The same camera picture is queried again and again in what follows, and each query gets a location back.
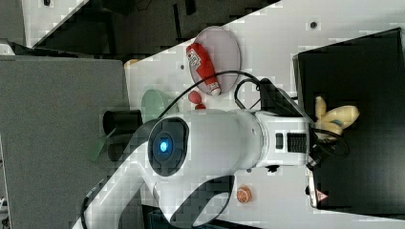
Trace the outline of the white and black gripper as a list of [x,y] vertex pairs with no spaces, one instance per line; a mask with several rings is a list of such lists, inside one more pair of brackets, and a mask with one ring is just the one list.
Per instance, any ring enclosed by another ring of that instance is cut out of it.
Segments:
[[301,166],[308,163],[313,122],[282,89],[259,81],[260,109],[254,112],[263,146],[256,167]]

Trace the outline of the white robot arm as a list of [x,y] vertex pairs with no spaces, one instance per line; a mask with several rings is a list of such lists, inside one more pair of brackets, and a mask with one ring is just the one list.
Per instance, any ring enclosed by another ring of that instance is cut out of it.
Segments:
[[118,229],[141,186],[171,225],[191,229],[224,211],[237,172],[306,164],[312,121],[268,79],[260,93],[286,110],[194,110],[144,123],[115,172],[86,197],[72,229]]

